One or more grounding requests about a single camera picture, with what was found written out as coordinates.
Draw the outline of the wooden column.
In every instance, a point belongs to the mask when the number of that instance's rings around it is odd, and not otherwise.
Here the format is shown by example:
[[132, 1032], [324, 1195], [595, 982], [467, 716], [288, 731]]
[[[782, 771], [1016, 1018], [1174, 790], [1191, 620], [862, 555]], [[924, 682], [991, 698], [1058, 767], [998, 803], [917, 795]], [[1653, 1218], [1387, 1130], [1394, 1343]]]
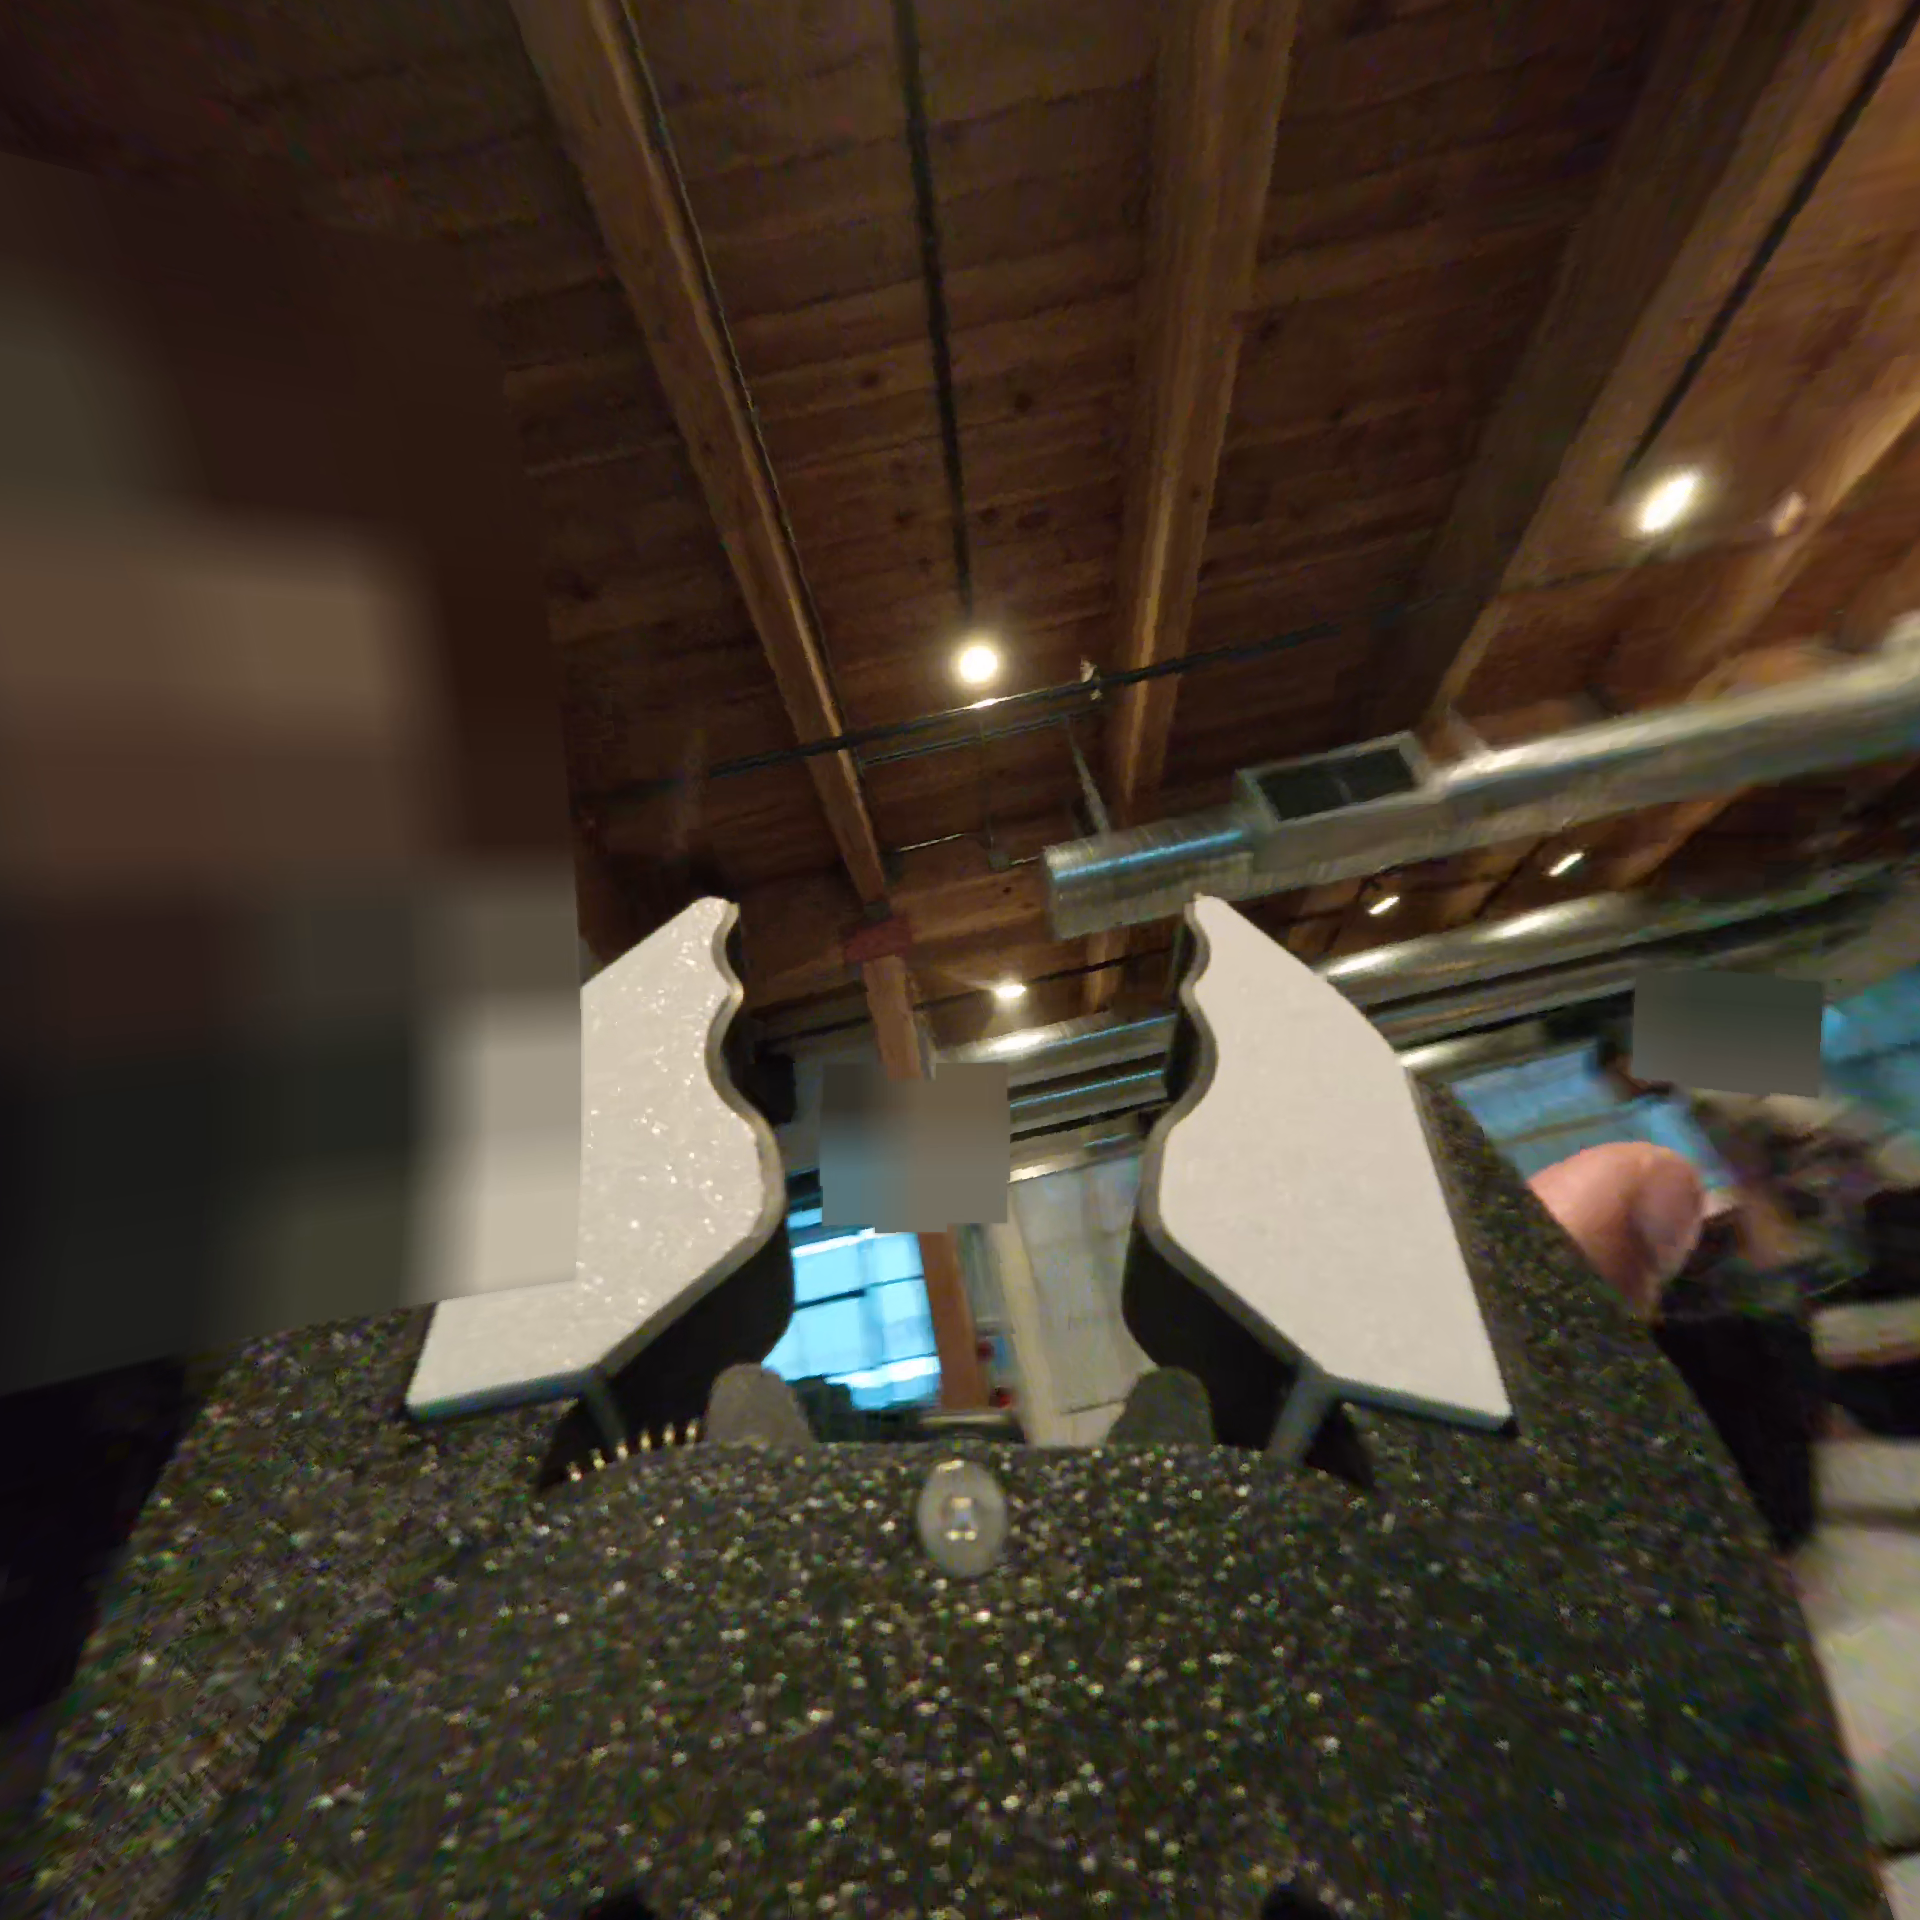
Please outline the wooden column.
[[[887, 952], [862, 964], [880, 1066], [890, 1079], [917, 1086], [925, 1079], [920, 1027], [906, 959]], [[979, 1357], [975, 1324], [951, 1228], [919, 1234], [928, 1316], [939, 1359], [944, 1411], [989, 1407], [989, 1387]]]

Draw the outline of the person's right hand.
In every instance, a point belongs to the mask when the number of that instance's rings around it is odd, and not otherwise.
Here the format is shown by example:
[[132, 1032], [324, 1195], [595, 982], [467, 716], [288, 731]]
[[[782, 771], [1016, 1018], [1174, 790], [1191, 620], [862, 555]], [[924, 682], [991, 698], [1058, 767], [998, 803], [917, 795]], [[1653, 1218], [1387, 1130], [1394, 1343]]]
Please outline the person's right hand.
[[1710, 1218], [1695, 1168], [1656, 1143], [1599, 1143], [1535, 1172], [1526, 1188], [1626, 1308], [1656, 1322]]

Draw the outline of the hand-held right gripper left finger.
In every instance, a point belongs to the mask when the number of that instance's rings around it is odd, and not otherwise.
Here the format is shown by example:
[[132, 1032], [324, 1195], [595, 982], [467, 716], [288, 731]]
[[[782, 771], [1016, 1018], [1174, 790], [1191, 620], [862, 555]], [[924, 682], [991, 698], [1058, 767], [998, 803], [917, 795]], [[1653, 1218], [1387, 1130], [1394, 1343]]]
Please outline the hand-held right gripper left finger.
[[699, 899], [583, 984], [583, 1155], [572, 1279], [443, 1300], [405, 1411], [421, 1424], [568, 1402], [595, 1448], [672, 1445], [711, 1394], [675, 1359], [663, 1411], [614, 1380], [784, 1228], [775, 1127], [738, 1091], [727, 1043], [743, 1006], [738, 909]]

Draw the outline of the metal ceiling duct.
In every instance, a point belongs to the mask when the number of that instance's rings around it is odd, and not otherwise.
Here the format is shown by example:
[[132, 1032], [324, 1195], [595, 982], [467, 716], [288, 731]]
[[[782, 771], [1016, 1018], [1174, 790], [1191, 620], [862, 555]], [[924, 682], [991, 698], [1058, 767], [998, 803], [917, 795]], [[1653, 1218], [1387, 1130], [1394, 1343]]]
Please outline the metal ceiling duct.
[[1546, 839], [1632, 811], [1848, 772], [1918, 746], [1915, 615], [1872, 651], [1783, 685], [1612, 716], [1432, 759], [1411, 731], [1240, 767], [1232, 799], [1045, 850], [1058, 939], [1180, 916], [1437, 858]]

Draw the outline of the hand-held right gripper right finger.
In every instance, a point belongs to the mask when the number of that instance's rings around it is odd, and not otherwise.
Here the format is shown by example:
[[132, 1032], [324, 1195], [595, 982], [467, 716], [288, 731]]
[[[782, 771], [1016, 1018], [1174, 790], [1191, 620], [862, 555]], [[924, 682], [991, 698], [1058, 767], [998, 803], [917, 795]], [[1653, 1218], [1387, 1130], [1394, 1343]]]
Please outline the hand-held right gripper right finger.
[[1518, 1416], [1423, 1099], [1366, 1014], [1235, 904], [1183, 909], [1168, 1103], [1142, 1146], [1122, 1322], [1221, 1445], [1306, 1463], [1350, 1407]]

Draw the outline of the bright window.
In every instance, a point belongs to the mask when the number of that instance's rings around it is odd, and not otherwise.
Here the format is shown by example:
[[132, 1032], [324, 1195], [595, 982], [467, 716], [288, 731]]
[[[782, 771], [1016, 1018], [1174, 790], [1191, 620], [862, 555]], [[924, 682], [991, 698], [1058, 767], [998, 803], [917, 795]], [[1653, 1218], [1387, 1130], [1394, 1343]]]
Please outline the bright window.
[[844, 1384], [856, 1407], [931, 1407], [942, 1362], [912, 1232], [828, 1228], [789, 1216], [795, 1304], [766, 1365], [789, 1382]]

